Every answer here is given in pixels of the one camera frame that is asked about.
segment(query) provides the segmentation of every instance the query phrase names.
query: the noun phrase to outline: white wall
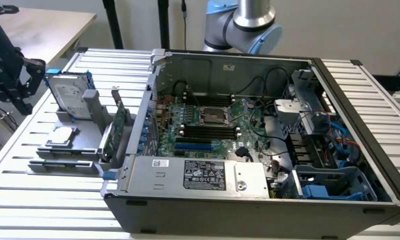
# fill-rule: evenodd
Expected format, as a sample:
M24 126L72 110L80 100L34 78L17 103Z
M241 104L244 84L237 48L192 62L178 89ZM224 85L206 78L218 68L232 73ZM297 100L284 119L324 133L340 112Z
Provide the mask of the white wall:
M181 49L180 0L169 0L170 47ZM81 38L86 47L113 46L101 0L0 0L20 7L94 12L97 20ZM276 55L359 59L373 73L400 66L400 0L272 0L283 25ZM160 47L157 0L116 0L126 49ZM201 50L206 0L186 0L188 49Z

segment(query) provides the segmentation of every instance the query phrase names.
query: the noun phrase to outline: slotted metal table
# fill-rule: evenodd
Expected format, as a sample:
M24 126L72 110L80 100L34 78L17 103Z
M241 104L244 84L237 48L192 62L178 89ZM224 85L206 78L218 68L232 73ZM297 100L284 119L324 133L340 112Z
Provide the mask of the slotted metal table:
M363 67L349 61L323 61L400 171L399 105L393 105L391 96ZM92 72L101 104L110 113L117 109L109 90L118 87L124 105L136 114L149 62L149 51L89 49L73 56L64 70ZM101 178L25 174L26 164L37 157L37 146L44 143L57 120L56 109L48 91L0 152L0 239L206 239L130 236L122 232L102 201ZM116 188L116 183L110 182L108 188ZM400 240L400 224L373 226L351 240Z

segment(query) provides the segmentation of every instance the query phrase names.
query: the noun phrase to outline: power supply label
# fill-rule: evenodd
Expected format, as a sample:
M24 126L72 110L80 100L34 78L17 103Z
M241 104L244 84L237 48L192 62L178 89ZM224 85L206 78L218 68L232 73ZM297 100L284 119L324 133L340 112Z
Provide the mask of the power supply label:
M225 191L225 165L222 161L185 160L184 188Z

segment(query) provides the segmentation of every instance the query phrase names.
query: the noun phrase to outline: black pole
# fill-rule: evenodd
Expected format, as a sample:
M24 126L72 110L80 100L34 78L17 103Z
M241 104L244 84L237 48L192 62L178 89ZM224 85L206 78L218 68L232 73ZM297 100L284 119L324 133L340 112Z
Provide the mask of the black pole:
M124 49L114 0L101 0L106 11L114 49Z
M158 4L158 24L160 24L160 42L161 48L170 48L170 40L169 40L169 0L157 0Z

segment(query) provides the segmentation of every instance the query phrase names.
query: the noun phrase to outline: metal rail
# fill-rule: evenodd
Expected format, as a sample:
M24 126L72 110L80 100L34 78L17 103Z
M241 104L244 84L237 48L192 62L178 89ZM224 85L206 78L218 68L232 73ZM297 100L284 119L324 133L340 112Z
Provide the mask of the metal rail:
M110 113L116 112L109 91L113 86L120 88L124 105L129 107L132 113L137 113L137 104L149 74L149 57L148 51L89 49L85 53L76 54L65 70L80 73L89 70L93 73L94 85L101 93L100 101L108 105ZM400 118L395 114L396 110L387 106L385 100L375 103L373 100L381 94L379 90L373 91L372 84L368 85L371 80L365 78L364 71L349 65L349 61L324 63L335 74L347 96L359 96L352 86L363 86L364 90L369 91L360 92L360 96L369 98L349 98L357 111L369 113L368 108L376 108L376 112L384 109L379 117L372 117L376 116L373 114L361 114L368 125L377 125L372 128L373 134L393 135L393 132L391 134L380 132L388 129L381 125L397 128ZM26 117L0 152L0 239L200 239L186 236L130 236L122 232L100 195L102 186L100 178L25 174L28 161L37 157L37 146L44 143L57 120L56 108L54 99L46 92L34 107L33 114ZM395 139L381 137L377 139L383 141L385 148L389 148L391 155L395 155L391 159L400 163L400 156L396 150L391 149L393 146L400 148L400 134L395 135L397 135ZM116 182L110 181L108 189L114 189L116 186ZM373 226L351 240L400 240L400 224Z

